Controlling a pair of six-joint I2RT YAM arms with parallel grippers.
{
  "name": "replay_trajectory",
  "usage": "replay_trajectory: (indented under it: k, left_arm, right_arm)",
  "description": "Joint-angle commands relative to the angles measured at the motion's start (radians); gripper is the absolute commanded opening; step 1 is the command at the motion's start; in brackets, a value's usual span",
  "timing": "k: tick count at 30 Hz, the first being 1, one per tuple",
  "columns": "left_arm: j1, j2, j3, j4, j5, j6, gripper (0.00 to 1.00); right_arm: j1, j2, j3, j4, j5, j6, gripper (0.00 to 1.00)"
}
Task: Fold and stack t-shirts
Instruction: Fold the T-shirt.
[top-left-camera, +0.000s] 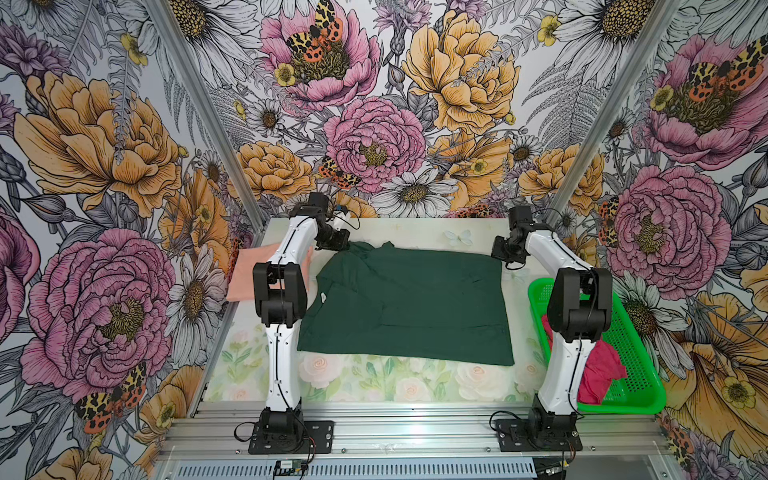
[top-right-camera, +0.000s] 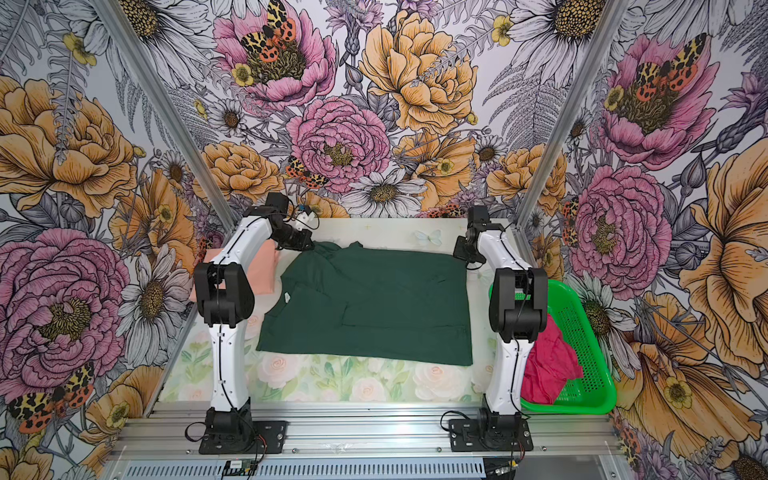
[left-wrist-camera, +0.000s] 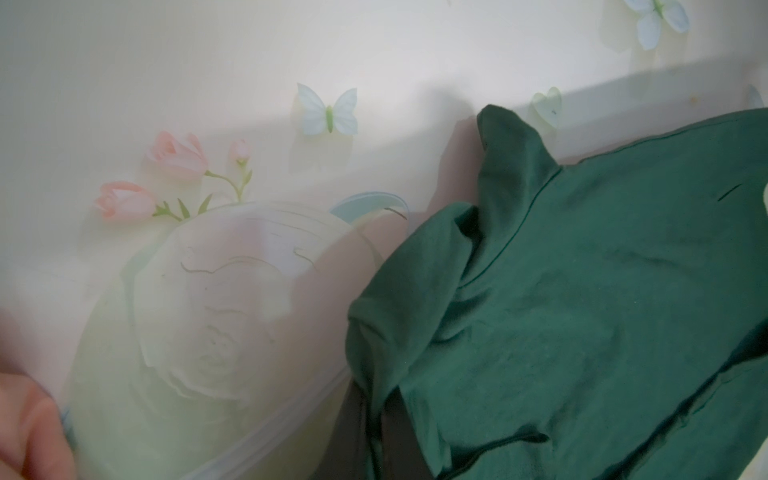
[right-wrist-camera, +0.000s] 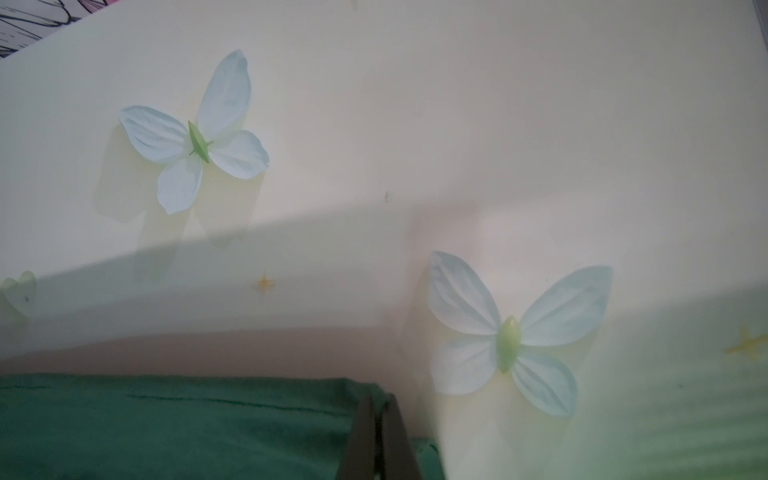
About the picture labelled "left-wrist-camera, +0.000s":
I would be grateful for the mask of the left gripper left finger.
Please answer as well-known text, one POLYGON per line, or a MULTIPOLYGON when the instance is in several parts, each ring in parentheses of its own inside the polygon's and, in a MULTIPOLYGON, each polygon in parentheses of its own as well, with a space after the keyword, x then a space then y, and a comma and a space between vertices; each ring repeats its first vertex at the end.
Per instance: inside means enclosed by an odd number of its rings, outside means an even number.
POLYGON ((364 392, 351 381, 325 453, 312 480, 365 480, 368 461, 368 404, 364 392))

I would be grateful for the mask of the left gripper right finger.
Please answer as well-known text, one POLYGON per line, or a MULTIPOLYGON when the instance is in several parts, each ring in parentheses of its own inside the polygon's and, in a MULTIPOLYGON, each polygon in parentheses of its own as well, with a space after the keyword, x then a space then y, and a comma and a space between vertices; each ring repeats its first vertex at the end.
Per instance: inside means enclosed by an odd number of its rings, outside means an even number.
POLYGON ((383 478, 433 480, 399 389, 387 398, 380 416, 383 478))

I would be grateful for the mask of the dark green t-shirt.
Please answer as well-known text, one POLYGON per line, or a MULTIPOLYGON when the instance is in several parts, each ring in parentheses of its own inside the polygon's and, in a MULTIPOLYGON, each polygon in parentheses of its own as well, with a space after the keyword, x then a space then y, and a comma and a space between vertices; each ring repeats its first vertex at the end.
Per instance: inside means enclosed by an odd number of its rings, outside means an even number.
POLYGON ((348 313, 380 420, 403 397, 438 479, 736 479, 767 437, 767 113, 558 164, 477 117, 476 204, 424 222, 348 313))

